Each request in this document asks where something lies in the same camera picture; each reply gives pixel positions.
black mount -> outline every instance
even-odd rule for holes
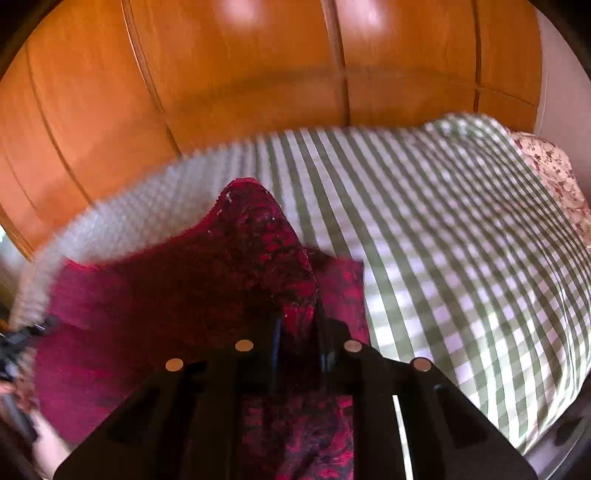
[[[397,395],[416,480],[534,480],[527,461],[427,359],[385,359],[316,314],[327,394],[353,395],[355,479],[404,479]],[[240,396],[276,392],[280,320],[249,351],[162,370],[131,395],[59,467],[55,480],[232,480]],[[183,455],[191,443],[191,455]]]

bedsheet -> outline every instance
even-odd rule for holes
[[[178,235],[237,177],[274,195],[304,245],[362,260],[372,344],[390,358],[432,359],[520,451],[574,400],[591,361],[591,258],[485,116],[302,129],[185,158],[43,248],[12,323],[43,315],[66,258],[112,260]]]

wall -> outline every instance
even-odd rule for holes
[[[591,81],[554,25],[537,12],[542,43],[542,88],[534,132],[570,157],[591,200]]]

wooden wall panel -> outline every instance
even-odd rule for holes
[[[33,82],[63,157],[97,199],[175,158],[136,65],[119,0],[66,0],[28,40]]]
[[[22,48],[0,82],[0,144],[38,214],[54,228],[88,202],[64,166],[44,125]]]
[[[481,92],[478,112],[496,118],[512,130],[533,132],[538,108],[498,92]]]
[[[422,69],[474,82],[471,0],[336,0],[347,68]]]
[[[181,152],[258,132],[476,106],[530,131],[540,83],[527,0],[63,0],[0,83],[0,222],[35,249]]]
[[[448,112],[471,111],[474,104],[474,89],[434,76],[352,74],[348,80],[354,125],[420,125]]]
[[[325,117],[331,100],[320,101],[317,111],[317,95],[310,98],[312,101],[300,99],[303,105],[298,106],[289,96],[299,86],[291,90],[271,87],[268,93],[278,95],[273,100],[248,93],[275,82],[283,85],[292,76],[295,85],[308,73],[316,77],[333,70],[319,0],[126,1],[131,2],[132,18],[128,22],[137,28],[146,68],[181,150],[207,140],[199,137],[206,131],[212,135],[211,140],[236,138],[242,132],[292,125],[304,111],[310,115],[306,123]],[[309,90],[305,84],[302,88]],[[239,101],[235,109],[230,98]],[[208,110],[203,110],[200,103],[216,99],[224,99],[215,107],[216,113],[202,116]],[[248,105],[249,101],[263,102],[260,114],[259,105]],[[187,116],[192,108],[188,106],[193,105],[194,112]],[[278,123],[265,118],[271,112],[269,108]],[[252,115],[250,119],[243,117],[245,112]],[[335,109],[330,119],[342,123],[339,116],[343,118],[343,112]],[[228,130],[233,126],[236,131]]]
[[[4,150],[0,150],[0,205],[17,233],[16,243],[25,255],[43,244],[52,233],[52,228],[41,220],[9,165]]]
[[[542,50],[535,8],[527,0],[476,0],[481,85],[540,101]]]
[[[176,110],[170,126],[185,151],[302,126],[339,125],[338,88],[330,76],[239,91]]]

checkered blanket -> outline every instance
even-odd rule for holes
[[[160,243],[248,176],[305,245],[363,260],[373,345],[406,362],[432,359],[522,452],[574,400],[591,361],[591,258],[486,117],[303,129],[171,164],[50,242],[12,321],[40,318],[66,257],[111,260]]]

